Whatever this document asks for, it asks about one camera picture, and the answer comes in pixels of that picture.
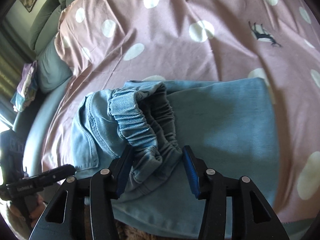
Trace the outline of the person's left hand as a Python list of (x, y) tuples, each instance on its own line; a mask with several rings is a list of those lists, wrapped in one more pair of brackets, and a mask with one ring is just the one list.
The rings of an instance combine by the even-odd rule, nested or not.
[[(44, 203), (43, 197), (39, 194), (36, 195), (37, 204), (33, 210), (30, 211), (29, 218), (31, 219), (31, 227), (34, 228), (37, 221), (41, 217), (42, 213), (46, 209), (46, 204)], [(24, 220), (24, 217), (22, 216), (19, 209), (12, 204), (12, 202), (7, 202), (7, 207), (9, 208), (10, 212), (17, 218)]]

